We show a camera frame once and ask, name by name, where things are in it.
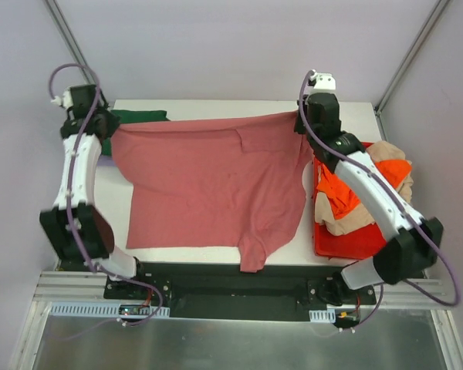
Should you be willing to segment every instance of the green cloth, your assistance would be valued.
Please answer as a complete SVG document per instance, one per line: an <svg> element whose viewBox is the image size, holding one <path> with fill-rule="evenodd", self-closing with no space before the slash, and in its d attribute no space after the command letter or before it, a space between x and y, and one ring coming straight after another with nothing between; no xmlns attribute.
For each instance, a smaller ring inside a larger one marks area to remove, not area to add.
<svg viewBox="0 0 463 370"><path fill-rule="evenodd" d="M123 110L112 109L111 113L120 117L120 124L169 121L166 110ZM101 154L111 156L110 138L103 141Z"/></svg>

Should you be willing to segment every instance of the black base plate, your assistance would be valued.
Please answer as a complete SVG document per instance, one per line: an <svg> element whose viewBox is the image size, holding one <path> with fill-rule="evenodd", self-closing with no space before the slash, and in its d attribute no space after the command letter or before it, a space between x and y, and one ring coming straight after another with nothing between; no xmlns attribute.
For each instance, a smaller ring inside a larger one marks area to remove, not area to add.
<svg viewBox="0 0 463 370"><path fill-rule="evenodd" d="M230 264L142 263L140 281L164 296L171 317L264 321L308 321L309 310L326 309L316 296L320 286L340 267L266 266L255 274ZM375 304L373 288L357 291L362 304ZM357 293L345 304L356 304ZM144 301L147 289L106 280L104 297ZM151 305L157 305L153 295Z"/></svg>

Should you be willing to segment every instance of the pink cloth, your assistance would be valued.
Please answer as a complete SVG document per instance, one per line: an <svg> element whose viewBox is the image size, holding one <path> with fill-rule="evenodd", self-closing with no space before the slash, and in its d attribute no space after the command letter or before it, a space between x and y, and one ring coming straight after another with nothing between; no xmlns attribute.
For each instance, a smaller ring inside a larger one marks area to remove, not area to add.
<svg viewBox="0 0 463 370"><path fill-rule="evenodd" d="M121 125L111 142L133 184L127 247L237 246L241 271L262 269L292 240L306 201L312 151L295 119Z"/></svg>

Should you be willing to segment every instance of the red plastic bin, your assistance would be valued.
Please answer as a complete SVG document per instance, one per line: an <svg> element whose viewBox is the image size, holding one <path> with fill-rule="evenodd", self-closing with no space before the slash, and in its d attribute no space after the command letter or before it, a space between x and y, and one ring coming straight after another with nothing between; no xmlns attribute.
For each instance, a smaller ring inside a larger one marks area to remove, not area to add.
<svg viewBox="0 0 463 370"><path fill-rule="evenodd" d="M363 143L367 148L372 143ZM317 198L320 162L314 158L314 196ZM332 235L326 225L314 222L314 252L323 257L350 258L363 260L374 256L386 244L379 227L376 224L367 225L347 235L338 237Z"/></svg>

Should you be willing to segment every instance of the gray wall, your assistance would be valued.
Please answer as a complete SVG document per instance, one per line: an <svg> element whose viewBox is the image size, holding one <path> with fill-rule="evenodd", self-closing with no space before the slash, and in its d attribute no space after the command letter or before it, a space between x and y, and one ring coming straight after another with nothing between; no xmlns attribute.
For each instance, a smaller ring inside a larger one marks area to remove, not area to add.
<svg viewBox="0 0 463 370"><path fill-rule="evenodd" d="M315 68L372 103L435 2L58 0L111 99L294 100Z"/></svg>
<svg viewBox="0 0 463 370"><path fill-rule="evenodd" d="M0 370L8 367L39 272L55 258L38 216L60 182L64 115L46 82L72 62L40 1L0 1ZM57 89L82 83L66 72Z"/></svg>
<svg viewBox="0 0 463 370"><path fill-rule="evenodd" d="M444 224L442 249L463 288L463 0L451 3L383 119L414 161L415 205ZM448 280L442 265L432 274ZM463 341L463 304L453 316Z"/></svg>

